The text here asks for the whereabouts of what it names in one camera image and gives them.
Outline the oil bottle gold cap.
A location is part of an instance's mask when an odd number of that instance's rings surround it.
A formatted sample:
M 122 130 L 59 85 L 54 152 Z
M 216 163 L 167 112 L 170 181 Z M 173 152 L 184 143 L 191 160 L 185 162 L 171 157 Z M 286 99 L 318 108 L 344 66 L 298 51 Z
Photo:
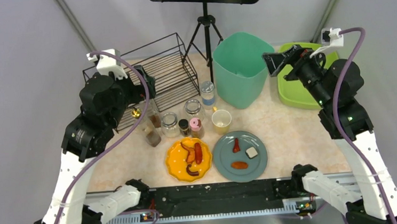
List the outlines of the oil bottle gold cap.
M 135 122 L 140 121 L 136 131 L 142 135 L 147 144 L 156 147 L 161 142 L 161 137 L 152 121 L 147 116 L 142 116 L 142 111 L 136 107 L 132 108 L 131 115 Z
M 157 104 L 155 103 L 155 100 L 150 99 L 148 103 L 146 103 L 148 106 L 147 108 L 147 117 L 150 119 L 154 127 L 160 128 L 161 127 L 161 116 L 160 112 L 157 108 Z

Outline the large clear glass jar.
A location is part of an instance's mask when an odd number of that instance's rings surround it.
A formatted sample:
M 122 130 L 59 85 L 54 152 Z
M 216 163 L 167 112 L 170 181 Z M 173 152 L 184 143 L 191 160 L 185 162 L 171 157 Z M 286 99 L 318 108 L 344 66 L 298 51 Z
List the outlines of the large clear glass jar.
M 201 103 L 197 99 L 188 99 L 183 107 L 184 117 L 189 121 L 197 117 L 199 120 L 205 120 L 205 112 Z

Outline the blue label jar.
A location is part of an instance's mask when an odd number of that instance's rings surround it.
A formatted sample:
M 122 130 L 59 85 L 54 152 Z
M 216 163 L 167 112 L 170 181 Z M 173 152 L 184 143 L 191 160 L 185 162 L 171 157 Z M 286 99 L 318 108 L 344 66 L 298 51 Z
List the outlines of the blue label jar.
M 201 102 L 205 109 L 212 109 L 215 105 L 215 85 L 211 81 L 202 82 L 200 85 Z

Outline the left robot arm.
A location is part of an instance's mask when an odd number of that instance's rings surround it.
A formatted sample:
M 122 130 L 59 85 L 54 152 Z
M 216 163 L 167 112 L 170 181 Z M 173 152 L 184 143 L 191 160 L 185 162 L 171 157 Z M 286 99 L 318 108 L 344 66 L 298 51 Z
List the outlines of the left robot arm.
M 80 90 L 80 114 L 66 127 L 61 165 L 50 207 L 33 224 L 106 224 L 122 212 L 145 204 L 148 186 L 131 179 L 107 197 L 86 204 L 90 178 L 100 156 L 130 105 L 155 97 L 155 78 L 142 66 L 134 67 L 140 84 L 129 76 L 117 78 L 109 72 L 94 74 Z

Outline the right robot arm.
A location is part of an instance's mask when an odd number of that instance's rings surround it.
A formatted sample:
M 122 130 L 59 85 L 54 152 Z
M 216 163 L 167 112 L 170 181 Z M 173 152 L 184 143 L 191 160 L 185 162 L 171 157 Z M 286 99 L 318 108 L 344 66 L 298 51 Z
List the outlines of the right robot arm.
M 397 224 L 397 187 L 377 148 L 370 117 L 355 99 L 364 85 L 358 66 L 346 59 L 326 66 L 323 53 L 297 44 L 262 58 L 272 77 L 290 67 L 283 78 L 300 81 L 320 106 L 320 122 L 348 161 L 359 189 L 351 191 L 309 164 L 293 168 L 296 187 L 321 197 L 348 224 Z

